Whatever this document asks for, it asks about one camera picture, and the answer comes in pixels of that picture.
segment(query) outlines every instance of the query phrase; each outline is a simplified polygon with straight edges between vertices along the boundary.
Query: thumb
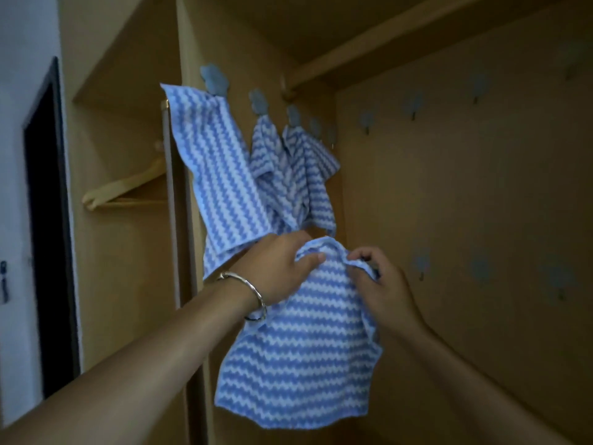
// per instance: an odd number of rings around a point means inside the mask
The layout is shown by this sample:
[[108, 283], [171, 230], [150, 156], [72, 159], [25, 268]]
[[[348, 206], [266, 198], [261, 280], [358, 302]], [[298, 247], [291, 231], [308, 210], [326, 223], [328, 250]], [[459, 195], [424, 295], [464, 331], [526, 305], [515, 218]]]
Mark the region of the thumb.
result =
[[349, 266], [348, 275], [364, 299], [366, 299], [369, 293], [376, 287], [375, 281], [373, 281], [363, 269]]
[[325, 262], [325, 253], [311, 253], [301, 257], [295, 262], [296, 273], [301, 281], [305, 281], [309, 273], [315, 270], [322, 262]]

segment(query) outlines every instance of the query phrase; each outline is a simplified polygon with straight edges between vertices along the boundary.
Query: hand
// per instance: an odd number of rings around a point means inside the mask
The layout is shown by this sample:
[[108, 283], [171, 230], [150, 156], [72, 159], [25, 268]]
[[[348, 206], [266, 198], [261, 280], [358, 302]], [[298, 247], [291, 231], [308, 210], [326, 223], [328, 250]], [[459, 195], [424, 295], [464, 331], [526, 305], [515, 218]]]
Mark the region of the hand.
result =
[[323, 253], [311, 253], [295, 262], [298, 249], [309, 240], [311, 236], [304, 231], [268, 234], [231, 271], [252, 283], [266, 304], [278, 303], [296, 292], [309, 273], [326, 259]]
[[426, 324], [414, 303], [402, 269], [389, 262], [387, 256], [377, 247], [357, 248], [348, 255], [348, 259], [360, 258], [374, 262], [381, 275], [375, 282], [362, 269], [348, 269], [352, 281], [379, 325], [399, 337], [425, 330]]

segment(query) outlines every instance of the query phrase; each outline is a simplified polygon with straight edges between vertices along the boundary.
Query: doorway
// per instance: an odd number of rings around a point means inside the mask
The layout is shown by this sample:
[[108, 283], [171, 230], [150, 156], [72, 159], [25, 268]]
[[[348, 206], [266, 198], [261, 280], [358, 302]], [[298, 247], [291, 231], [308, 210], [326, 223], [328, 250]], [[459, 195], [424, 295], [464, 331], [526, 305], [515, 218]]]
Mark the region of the doorway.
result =
[[61, 106], [54, 58], [24, 128], [44, 398], [80, 374]]

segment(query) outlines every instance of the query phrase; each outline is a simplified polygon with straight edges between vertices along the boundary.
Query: forearm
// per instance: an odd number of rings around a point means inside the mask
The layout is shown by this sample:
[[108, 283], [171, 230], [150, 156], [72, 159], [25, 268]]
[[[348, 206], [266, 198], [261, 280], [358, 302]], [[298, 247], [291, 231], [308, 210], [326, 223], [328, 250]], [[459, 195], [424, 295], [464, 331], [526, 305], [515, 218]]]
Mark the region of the forearm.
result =
[[484, 443], [570, 444], [431, 332], [408, 334], [402, 343], [423, 364]]
[[6, 430], [2, 443], [139, 443], [205, 356], [256, 306], [240, 283], [213, 284], [163, 327], [93, 367]]

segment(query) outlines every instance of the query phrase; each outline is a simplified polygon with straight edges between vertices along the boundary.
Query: white wall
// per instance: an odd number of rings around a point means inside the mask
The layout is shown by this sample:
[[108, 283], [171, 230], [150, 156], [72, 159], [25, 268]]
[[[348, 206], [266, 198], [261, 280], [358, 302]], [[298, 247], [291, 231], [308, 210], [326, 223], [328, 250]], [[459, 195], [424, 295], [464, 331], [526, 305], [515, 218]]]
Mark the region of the white wall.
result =
[[57, 0], [0, 0], [0, 260], [8, 261], [11, 294], [0, 304], [5, 424], [42, 400], [23, 126], [54, 56], [60, 56]]

